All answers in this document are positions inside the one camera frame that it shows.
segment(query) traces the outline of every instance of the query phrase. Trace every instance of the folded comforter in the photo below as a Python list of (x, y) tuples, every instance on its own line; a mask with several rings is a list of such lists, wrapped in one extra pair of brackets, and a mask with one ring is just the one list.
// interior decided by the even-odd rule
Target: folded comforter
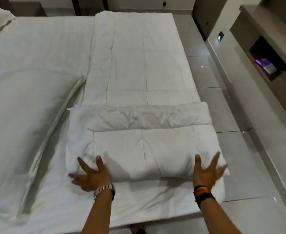
[[(178, 106), (107, 106), (72, 108), (66, 147), (68, 172), (76, 158), (96, 169), (102, 160), (114, 181), (192, 178), (195, 155), (207, 167), (220, 151), (205, 102)], [(224, 165), (222, 154), (218, 162)]]

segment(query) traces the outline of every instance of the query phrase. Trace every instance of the hand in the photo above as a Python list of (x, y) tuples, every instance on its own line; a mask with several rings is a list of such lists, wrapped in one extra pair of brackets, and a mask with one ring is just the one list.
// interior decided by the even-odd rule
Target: hand
[(201, 166), (201, 158), (200, 155), (195, 155), (195, 166), (193, 173), (193, 185), (196, 186), (206, 186), (210, 190), (215, 185), (216, 181), (218, 181), (228, 167), (224, 165), (222, 167), (217, 168), (218, 159), (220, 157), (220, 152), (217, 152), (214, 158), (211, 161), (211, 164), (208, 168), (203, 169)]
[(69, 173), (68, 176), (73, 178), (72, 183), (80, 186), (83, 191), (94, 191), (98, 187), (112, 183), (110, 174), (100, 156), (96, 157), (98, 171), (90, 168), (81, 157), (77, 159), (81, 168), (86, 172), (86, 175)]

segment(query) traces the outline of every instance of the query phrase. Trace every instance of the watch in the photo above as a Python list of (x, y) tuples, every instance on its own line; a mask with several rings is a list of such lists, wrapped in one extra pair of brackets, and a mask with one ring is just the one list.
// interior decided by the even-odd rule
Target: watch
[(100, 192), (102, 192), (103, 190), (111, 190), (111, 192), (112, 192), (112, 194), (113, 194), (113, 199), (112, 199), (112, 200), (114, 200), (115, 192), (116, 192), (116, 191), (115, 191), (115, 186), (114, 186), (113, 184), (106, 184), (106, 185), (103, 185), (103, 186), (98, 187), (98, 188), (94, 191), (94, 193), (93, 193), (94, 202), (95, 202), (95, 200), (96, 200), (98, 194), (99, 194)]

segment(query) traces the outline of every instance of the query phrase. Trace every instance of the brown door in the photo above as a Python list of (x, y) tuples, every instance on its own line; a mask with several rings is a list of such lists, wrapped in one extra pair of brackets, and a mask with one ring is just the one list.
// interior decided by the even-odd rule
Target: brown door
[(197, 27), (199, 28), (204, 40), (208, 38), (210, 32), (227, 0), (196, 0), (192, 15), (195, 18)]

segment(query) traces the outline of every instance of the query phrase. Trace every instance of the white wall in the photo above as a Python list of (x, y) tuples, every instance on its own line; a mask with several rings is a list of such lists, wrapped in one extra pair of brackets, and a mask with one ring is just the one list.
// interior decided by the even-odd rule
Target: white wall
[(73, 8), (71, 0), (10, 0), (10, 1), (39, 1), (43, 8)]
[(192, 10), (195, 0), (108, 0), (112, 9), (162, 9), (163, 2), (169, 10)]
[[(10, 0), (39, 1), (44, 8), (72, 8), (71, 0)], [(107, 0), (111, 9), (162, 9), (166, 1), (168, 10), (192, 10), (195, 0)]]
[(286, 187), (286, 112), (230, 32), (240, 5), (260, 1), (228, 0), (208, 41)]

